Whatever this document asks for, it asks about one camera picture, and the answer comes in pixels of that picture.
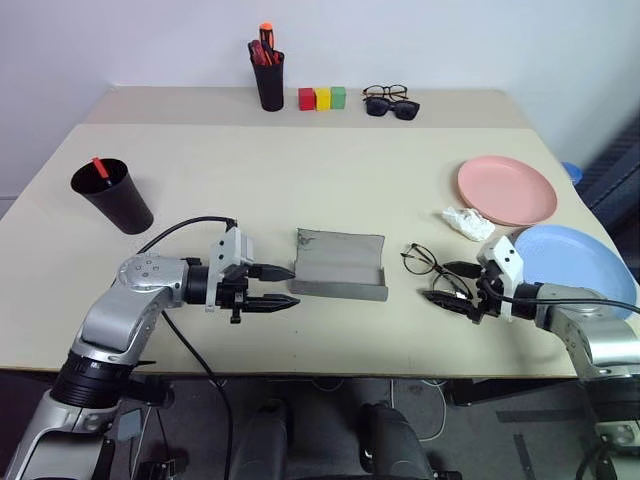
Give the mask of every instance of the robotic arm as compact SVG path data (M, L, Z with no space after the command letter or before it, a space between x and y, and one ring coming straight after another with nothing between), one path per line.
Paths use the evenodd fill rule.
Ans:
M237 227L213 245L208 267L199 259L150 254L126 260L114 284L89 310L5 480L97 479L98 467L110 466L113 454L104 434L160 313L184 303L204 304L208 312L230 309L231 322L239 323L242 311L274 312L299 303L281 294L250 297L248 278L281 281L293 276L284 268L254 263L251 239Z
M477 279L477 305L448 292L422 294L477 324L485 314L509 321L515 316L532 320L536 327L556 335L564 343L589 396L600 438L618 453L640 454L640 339L629 324L616 317L613 307L589 303L606 301L594 290L524 283L522 258L506 237L488 243L478 255L478 262L480 265L443 265L459 276ZM585 302L562 303L561 299ZM624 459L613 458L618 473L625 468ZM640 462L631 468L633 476L611 478L636 478Z

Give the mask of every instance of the green block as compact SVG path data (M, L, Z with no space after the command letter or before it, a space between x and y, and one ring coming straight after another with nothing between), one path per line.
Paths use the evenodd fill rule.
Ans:
M331 87L331 110L344 108L347 98L347 89L344 87Z

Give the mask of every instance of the sunglasses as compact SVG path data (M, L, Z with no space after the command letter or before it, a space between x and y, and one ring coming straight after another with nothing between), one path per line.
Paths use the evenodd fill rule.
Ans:
M382 117L391 110L400 120L413 120L420 110L419 103L407 100L407 87L404 85L371 85L362 94L366 97L362 100L367 114L373 117Z
M367 97L364 104L367 107L367 114L373 117L382 117L389 110L396 114L400 120L413 120L420 110L420 104L409 100L398 100L393 102L383 97Z

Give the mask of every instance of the white wall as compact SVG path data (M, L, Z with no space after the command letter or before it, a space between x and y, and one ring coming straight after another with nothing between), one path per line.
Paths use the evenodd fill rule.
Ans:
M0 197L109 84L251 85L264 20L289 86L504 89L563 161L640 104L639 0L1 0Z

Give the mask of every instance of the cable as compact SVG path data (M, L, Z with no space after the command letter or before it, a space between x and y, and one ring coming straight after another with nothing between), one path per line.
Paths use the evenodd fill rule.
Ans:
M609 305L640 314L640 307L629 303L618 302L617 300L605 298L511 298L496 292L486 279L482 281L482 286L493 298L507 303L522 305Z
M167 237L168 235L171 235L176 230L179 230L182 227L186 227L187 225L191 225L193 223L199 223L199 222L223 222L223 223L226 223L227 225L227 231L233 227L238 226L238 222L236 222L233 218L229 218L229 217L205 216L205 217L189 218L184 222L177 223L173 227L167 228L164 232L162 232L160 235L155 237L153 240L148 242L144 247L138 250L138 254L149 251L149 249L155 246L156 243L158 243L160 240Z
M446 380L442 380L440 382L438 381L432 382L431 380L421 380L421 382L424 383L425 385L429 385L430 387L441 387L445 383L447 383Z
M191 343L189 343L189 340L187 340L186 337L182 335L180 330L178 330L178 327L176 327L171 318L169 318L169 315L167 315L167 312L163 310L161 312L161 315L164 317L171 330L173 330L173 333L176 334L176 336L180 339L184 346L187 347L187 350L191 352L191 355L193 355L198 363L202 366L204 371L207 372L209 380L215 385L215 387L218 389L218 392L220 393L220 396L222 397L222 401L224 402L224 406L227 411L227 454L224 464L224 479L229 480L229 472L231 470L231 449L233 445L233 413L231 411L231 404L229 403L227 393L224 391L224 388L222 388L222 386L218 383L218 378L213 373L213 370L211 370L211 368L209 367L209 364L204 358L202 358L198 351L193 348Z
M393 398L393 378L389 380L389 397L391 400L391 408L396 408L396 401L395 398Z
M142 422L142 431L140 432L140 441L138 442L138 450L136 451L136 456L133 460L133 468L131 469L131 480L133 480L136 470L138 467L138 459L140 458L140 451L142 450L142 441L144 440L144 433L147 431L147 425L149 423L149 415L151 414L151 410L153 407L149 407L147 409L147 413L144 416L144 422Z
M166 229L165 231L157 235L155 238L150 240L146 245L144 245L140 250L138 250L138 254L148 252L158 242L160 242L167 236L171 235L176 230L186 227L187 225L192 225L194 223L199 223L199 222L222 222L226 224L227 231L229 231L233 227L238 226L238 222L233 218L229 218L229 217L203 216L203 217L189 218L183 222L175 224L172 227L169 227L168 229ZM161 312L161 314L164 317L167 324L169 325L169 327L171 328L171 330L173 330L173 333L176 334L178 339L183 343L183 345L187 348L187 350L189 350L189 352L191 352L191 354L198 361L198 363L200 363L204 371L207 373L207 376L209 377L209 381L211 382L212 385L214 385L217 388L218 393L220 393L220 396L222 397L222 401L224 402L225 410L227 413L227 452L225 455L224 479L229 480L229 473L231 470L231 452L233 447L233 414L231 411L231 404L229 403L227 394L222 388L222 385L220 384L220 382L218 382L216 375L213 373L213 370L211 370L211 368L209 367L205 359L198 353L198 351L191 345L191 343L189 343L189 341L180 332L180 330L175 325L175 323L173 323L171 318L169 318L169 315L167 315L167 313L164 310ZM159 414L158 414L158 422L160 423L160 428L162 430L162 435L165 442L165 453L167 453L167 457L169 457L168 442L166 440L164 426L162 425L162 420Z
M442 435L442 432L444 432L444 427L447 424L447 399L444 398L444 393L442 393L442 388L440 388L440 385L431 384L426 380L422 380L422 383L424 383L425 385L429 385L430 387L436 388L438 390L438 393L440 394L440 398L442 398L442 423L440 424L440 428L431 437L418 439L420 442L431 442L432 440L435 440L440 435Z
M160 432L162 433L162 443L164 445L164 461L171 460L171 452L169 450L169 442L167 441L167 434L164 431L164 424L162 423L162 417L160 416L160 410L156 408L156 417L158 418L158 425L160 426Z
M584 457L582 458L580 465L578 465L578 470L576 471L576 480L582 480L582 478L584 477L584 473L589 467L589 464L596 458L599 460L602 455L607 452L608 449L609 445L607 443L601 443L595 445L590 450L587 450L587 453L585 453Z

